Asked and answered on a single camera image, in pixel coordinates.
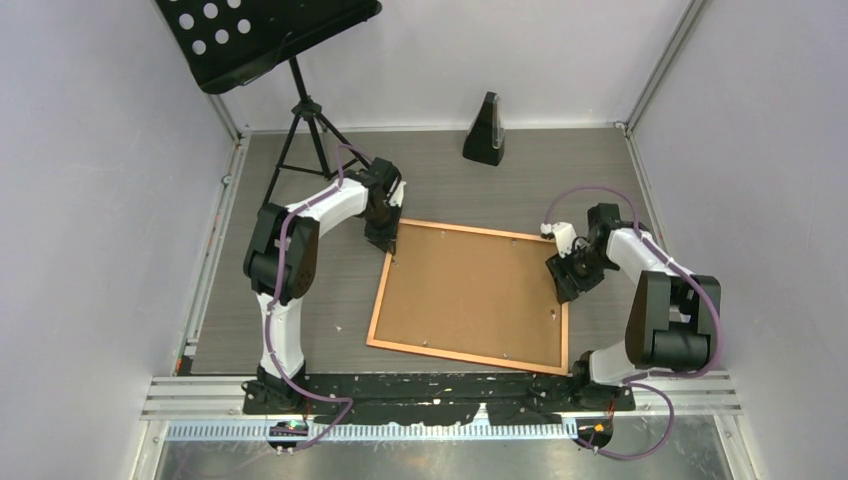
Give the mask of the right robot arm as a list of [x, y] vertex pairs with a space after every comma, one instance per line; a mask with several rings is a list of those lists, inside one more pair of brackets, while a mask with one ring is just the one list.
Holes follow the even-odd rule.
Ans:
[[597, 287], [609, 271], [622, 271], [635, 293], [623, 340], [586, 351], [572, 365], [567, 397], [596, 410], [629, 394], [628, 382], [651, 373], [688, 376], [718, 356], [721, 287], [672, 260], [638, 221], [625, 221], [618, 205], [599, 203], [587, 212], [588, 233], [567, 222], [544, 221], [540, 235], [556, 252], [545, 265], [559, 303]]

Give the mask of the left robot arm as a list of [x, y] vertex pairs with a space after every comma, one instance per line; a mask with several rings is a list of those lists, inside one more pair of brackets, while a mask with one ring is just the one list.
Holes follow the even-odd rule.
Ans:
[[377, 158], [303, 201], [260, 208], [243, 270], [260, 305], [263, 353], [255, 379], [242, 385], [245, 413], [293, 414], [305, 405], [301, 314], [316, 277], [319, 242], [357, 217], [370, 244], [394, 253], [404, 187], [399, 169]]

